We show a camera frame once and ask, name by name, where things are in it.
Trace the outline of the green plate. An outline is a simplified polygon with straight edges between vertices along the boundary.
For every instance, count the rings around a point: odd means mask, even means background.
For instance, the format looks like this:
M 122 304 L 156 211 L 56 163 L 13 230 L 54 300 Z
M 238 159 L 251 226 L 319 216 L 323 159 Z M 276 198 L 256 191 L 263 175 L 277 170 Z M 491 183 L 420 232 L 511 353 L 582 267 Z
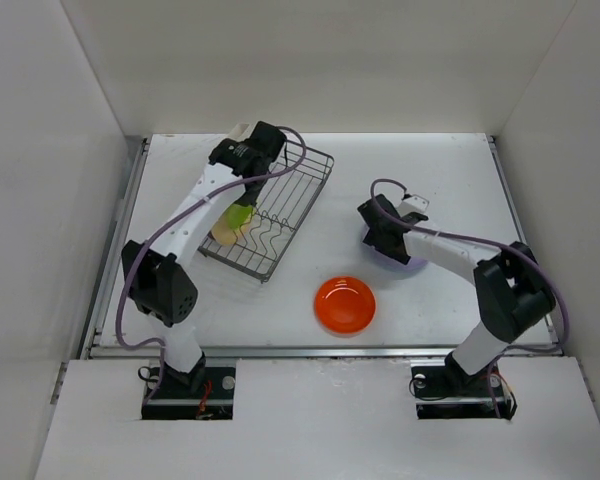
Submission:
M 248 225 L 253 218 L 254 210 L 253 205 L 231 204 L 224 213 L 227 227 L 230 230 L 239 230 Z

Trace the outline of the beige plate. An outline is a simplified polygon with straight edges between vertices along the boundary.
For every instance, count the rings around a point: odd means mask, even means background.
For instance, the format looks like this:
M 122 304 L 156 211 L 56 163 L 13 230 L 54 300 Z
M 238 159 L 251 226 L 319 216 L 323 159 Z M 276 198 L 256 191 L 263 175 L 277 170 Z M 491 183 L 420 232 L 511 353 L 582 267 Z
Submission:
M 232 229 L 226 224 L 217 222 L 212 227 L 210 235 L 216 243 L 222 246 L 232 246 L 245 237 L 245 235 L 249 232 L 250 227 L 251 224 L 246 223 L 236 229 Z

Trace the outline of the orange plate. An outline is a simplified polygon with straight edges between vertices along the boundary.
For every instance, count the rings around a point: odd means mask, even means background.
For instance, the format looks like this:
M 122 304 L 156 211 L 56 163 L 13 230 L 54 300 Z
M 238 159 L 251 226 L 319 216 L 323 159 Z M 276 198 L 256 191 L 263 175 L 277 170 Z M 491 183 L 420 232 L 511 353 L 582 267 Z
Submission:
M 365 330 L 376 313 L 376 299 L 369 286 L 351 276 L 325 281 L 314 297 L 319 324 L 332 334 L 350 336 Z

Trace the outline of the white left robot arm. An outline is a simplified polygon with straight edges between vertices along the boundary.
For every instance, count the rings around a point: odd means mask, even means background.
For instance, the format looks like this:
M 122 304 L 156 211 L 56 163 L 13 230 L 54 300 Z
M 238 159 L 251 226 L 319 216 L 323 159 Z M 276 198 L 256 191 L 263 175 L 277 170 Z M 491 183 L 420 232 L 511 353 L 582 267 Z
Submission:
M 181 396 L 201 390 L 205 365 L 192 318 L 199 291 L 185 268 L 230 207 L 256 203 L 286 142 L 282 129 L 263 121 L 245 139 L 221 140 L 166 225 L 123 247 L 124 296 L 154 329 L 164 363 L 159 372 Z

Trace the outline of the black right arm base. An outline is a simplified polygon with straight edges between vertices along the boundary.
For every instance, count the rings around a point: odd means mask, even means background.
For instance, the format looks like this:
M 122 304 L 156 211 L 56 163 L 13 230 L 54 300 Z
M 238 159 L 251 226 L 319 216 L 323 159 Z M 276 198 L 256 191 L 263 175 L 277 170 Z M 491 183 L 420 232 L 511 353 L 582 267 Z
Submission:
M 411 367 L 409 392 L 416 401 L 419 420 L 513 419 L 517 399 L 497 367 L 485 371 L 466 386 L 454 386 L 442 365 Z

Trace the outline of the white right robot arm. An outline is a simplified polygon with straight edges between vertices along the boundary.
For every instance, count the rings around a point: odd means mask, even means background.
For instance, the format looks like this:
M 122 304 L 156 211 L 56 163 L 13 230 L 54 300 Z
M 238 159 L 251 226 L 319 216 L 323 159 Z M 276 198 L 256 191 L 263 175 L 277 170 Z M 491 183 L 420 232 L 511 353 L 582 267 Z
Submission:
M 443 381 L 457 394 L 475 387 L 489 365 L 557 305 L 530 248 L 441 231 L 426 202 L 408 195 L 395 207 L 383 194 L 357 207 L 367 227 L 363 243 L 407 265 L 414 259 L 443 268 L 476 292 L 479 322 L 445 359 Z

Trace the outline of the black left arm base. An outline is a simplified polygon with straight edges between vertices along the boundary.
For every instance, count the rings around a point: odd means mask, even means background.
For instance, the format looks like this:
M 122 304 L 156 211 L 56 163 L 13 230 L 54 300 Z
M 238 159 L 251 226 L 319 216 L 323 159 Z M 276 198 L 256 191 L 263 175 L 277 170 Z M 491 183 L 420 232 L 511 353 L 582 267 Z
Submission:
M 233 419 L 236 387 L 236 365 L 208 364 L 196 372 L 192 386 L 186 386 L 166 373 L 157 392 L 153 392 L 159 366 L 143 366 L 138 370 L 145 383 L 143 420 L 224 421 Z

